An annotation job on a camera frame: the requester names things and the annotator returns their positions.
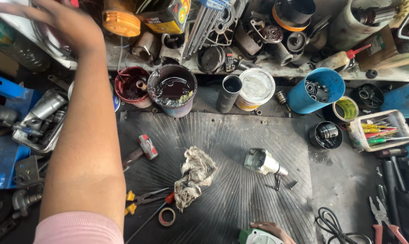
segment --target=plastic bottle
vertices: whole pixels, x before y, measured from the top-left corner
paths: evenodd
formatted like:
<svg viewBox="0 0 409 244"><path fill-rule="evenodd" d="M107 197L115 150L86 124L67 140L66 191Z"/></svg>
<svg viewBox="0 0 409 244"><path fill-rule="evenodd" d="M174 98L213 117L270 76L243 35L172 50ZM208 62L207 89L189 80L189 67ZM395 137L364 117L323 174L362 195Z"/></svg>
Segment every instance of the plastic bottle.
<svg viewBox="0 0 409 244"><path fill-rule="evenodd" d="M50 57L0 19L0 51L33 72L49 68Z"/></svg>
<svg viewBox="0 0 409 244"><path fill-rule="evenodd" d="M347 52L341 51L338 52L328 58L323 59L322 61L318 62L316 64L316 69L317 68L330 68L330 69L337 69L340 68L346 64L348 64L352 58L355 57L355 54L361 52L362 50L366 49L367 47L370 47L371 44L368 44L367 46L361 47L355 51L349 50Z"/></svg>

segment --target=white bucket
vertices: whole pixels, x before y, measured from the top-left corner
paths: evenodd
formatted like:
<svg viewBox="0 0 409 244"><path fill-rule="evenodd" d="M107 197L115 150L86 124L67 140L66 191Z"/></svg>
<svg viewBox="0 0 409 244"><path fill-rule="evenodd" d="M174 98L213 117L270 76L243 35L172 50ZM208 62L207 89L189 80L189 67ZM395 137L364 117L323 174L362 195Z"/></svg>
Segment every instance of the white bucket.
<svg viewBox="0 0 409 244"><path fill-rule="evenodd" d="M242 81L242 90L236 99L236 106L244 111L256 110L274 95L274 78L264 69L247 69L239 78Z"/></svg>

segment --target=black cable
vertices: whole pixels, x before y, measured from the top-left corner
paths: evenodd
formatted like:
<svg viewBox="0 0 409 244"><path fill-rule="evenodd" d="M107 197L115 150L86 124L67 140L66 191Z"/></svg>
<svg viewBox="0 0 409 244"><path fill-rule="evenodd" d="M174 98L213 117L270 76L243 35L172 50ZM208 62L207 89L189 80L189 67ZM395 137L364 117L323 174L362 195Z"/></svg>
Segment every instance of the black cable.
<svg viewBox="0 0 409 244"><path fill-rule="evenodd" d="M367 244L372 244L370 238L366 235L359 234L359 233L344 233L341 228L340 222L338 222L337 216L335 216L334 212L332 212L331 209L322 207L322 208L319 208L318 213L319 213L319 216L316 217L317 225L323 230L325 230L326 232L333 234L333 236L329 238L328 244L330 244L331 241L334 240L335 238L338 239L340 244L346 244L346 243L358 244L354 240L350 239L349 236L359 236L363 238L364 240L366 240Z"/></svg>

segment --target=red bucket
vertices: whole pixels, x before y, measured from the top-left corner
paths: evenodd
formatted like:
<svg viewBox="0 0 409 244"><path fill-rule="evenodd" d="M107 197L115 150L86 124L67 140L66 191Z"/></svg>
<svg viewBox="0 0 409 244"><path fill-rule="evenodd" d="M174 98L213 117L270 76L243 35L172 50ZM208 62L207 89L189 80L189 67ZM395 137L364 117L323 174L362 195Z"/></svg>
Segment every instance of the red bucket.
<svg viewBox="0 0 409 244"><path fill-rule="evenodd" d="M114 81L115 93L126 103L138 108L147 108L152 105L147 91L136 87L137 81L143 81L147 85L150 73L141 67L128 67L120 71Z"/></svg>

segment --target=black ribbed rubber mat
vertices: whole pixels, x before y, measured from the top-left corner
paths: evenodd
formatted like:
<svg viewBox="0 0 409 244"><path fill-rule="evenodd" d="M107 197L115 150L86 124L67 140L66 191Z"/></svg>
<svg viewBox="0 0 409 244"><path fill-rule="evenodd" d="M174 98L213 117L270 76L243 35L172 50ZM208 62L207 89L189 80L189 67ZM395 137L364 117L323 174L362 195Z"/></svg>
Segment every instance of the black ribbed rubber mat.
<svg viewBox="0 0 409 244"><path fill-rule="evenodd" d="M154 217L130 243L231 244L237 243L240 229L250 222L270 221L280 225L298 244L315 243L311 178L301 119L245 115L189 113L173 119L163 113L121 113L118 124L122 158L139 147L137 137L147 134L158 157L141 157L125 172L127 190L136 195L170 187L179 180L184 152L197 146L218 165L211 186L201 187L202 195L180 213L168 228ZM280 191L272 174L261 175L245 169L249 148L265 148L284 165L289 175L282 178ZM295 181L298 184L289 190ZM127 240L163 200L142 204L125 217Z"/></svg>

